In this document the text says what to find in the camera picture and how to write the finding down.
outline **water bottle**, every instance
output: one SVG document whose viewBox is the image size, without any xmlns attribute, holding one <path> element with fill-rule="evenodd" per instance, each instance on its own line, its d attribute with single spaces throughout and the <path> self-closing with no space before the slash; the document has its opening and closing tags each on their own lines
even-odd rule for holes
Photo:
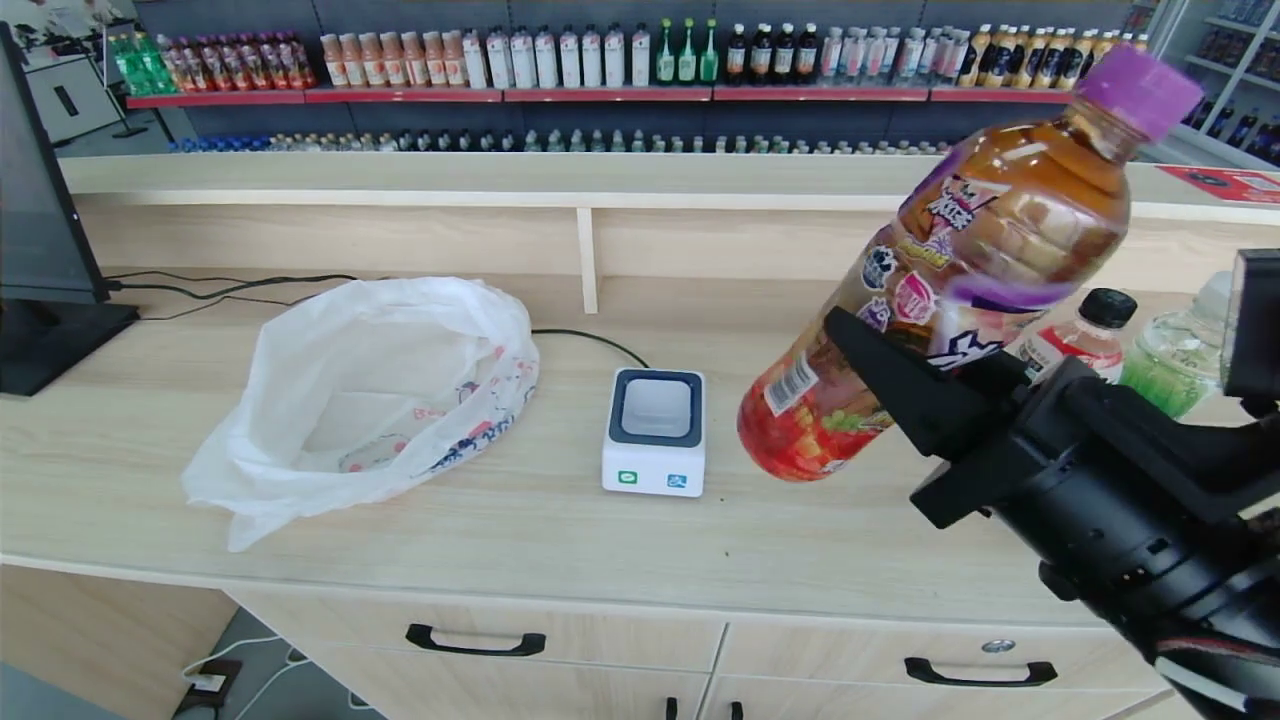
<svg viewBox="0 0 1280 720">
<path fill-rule="evenodd" d="M 1125 355 L 1120 384 L 1179 419 L 1221 386 L 1231 273 L 1216 273 L 1187 310 L 1147 323 Z"/>
</svg>

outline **computer monitor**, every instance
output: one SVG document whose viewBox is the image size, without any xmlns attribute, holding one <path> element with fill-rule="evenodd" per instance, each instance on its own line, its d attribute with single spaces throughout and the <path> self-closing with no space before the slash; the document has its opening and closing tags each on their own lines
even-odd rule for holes
<svg viewBox="0 0 1280 720">
<path fill-rule="evenodd" d="M 0 23 L 0 392 L 31 396 L 138 318 L 109 305 L 23 60 Z"/>
</svg>

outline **power outlet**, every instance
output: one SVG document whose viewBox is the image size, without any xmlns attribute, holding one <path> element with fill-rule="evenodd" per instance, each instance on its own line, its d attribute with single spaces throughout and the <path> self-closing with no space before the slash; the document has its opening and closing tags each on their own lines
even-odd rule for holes
<svg viewBox="0 0 1280 720">
<path fill-rule="evenodd" d="M 178 703 L 178 711 L 192 707 L 221 707 L 227 703 L 227 693 L 232 692 L 236 676 L 239 675 L 239 660 L 210 660 L 200 667 L 200 675 L 209 680 L 197 680 L 187 688 L 187 694 Z"/>
</svg>

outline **counter top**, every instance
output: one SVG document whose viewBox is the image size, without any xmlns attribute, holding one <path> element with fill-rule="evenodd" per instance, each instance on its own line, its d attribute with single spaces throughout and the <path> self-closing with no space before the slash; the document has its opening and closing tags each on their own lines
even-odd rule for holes
<svg viewBox="0 0 1280 720">
<path fill-rule="evenodd" d="M 257 152 L 61 160 L 77 202 L 896 210 L 936 156 Z M 1274 174 L 1280 182 L 1280 174 Z M 1280 224 L 1132 163 L 1133 217 Z"/>
<path fill-rule="evenodd" d="M 227 552 L 230 515 L 188 507 L 178 477 L 236 405 L 257 331 L 280 309 L 223 302 L 138 323 L 37 397 L 0 400 L 3 560 L 204 587 L 1100 625 L 1039 584 L 1036 557 L 998 523 L 973 516 L 943 532 L 916 512 L 908 493 L 937 462 L 896 430 L 818 483 L 787 484 L 753 465 L 735 430 L 741 393 L 831 283 L 614 278 L 600 314 L 588 318 L 573 277 L 488 279 L 524 300 L 535 327 L 594 331 L 657 366 L 707 374 L 704 497 L 600 489 L 609 383 L 626 359 L 582 338 L 539 336 L 538 395 L 481 456 L 396 498 L 296 520 Z M 292 300 L 315 290 L 255 292 Z M 1188 301 L 1138 299 L 1132 327 Z M 196 305 L 155 291 L 115 300 L 145 316 Z M 1245 416 L 1220 400 L 1196 419 Z"/>
</svg>

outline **black bottle cap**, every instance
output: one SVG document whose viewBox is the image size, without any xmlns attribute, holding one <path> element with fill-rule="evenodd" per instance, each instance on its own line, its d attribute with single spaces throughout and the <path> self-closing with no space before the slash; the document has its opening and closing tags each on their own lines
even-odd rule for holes
<svg viewBox="0 0 1280 720">
<path fill-rule="evenodd" d="M 1089 291 L 1089 295 L 1084 296 L 1084 302 L 1080 302 L 1082 318 L 1100 328 L 1112 331 L 1125 327 L 1137 310 L 1137 300 L 1108 287 Z"/>
</svg>

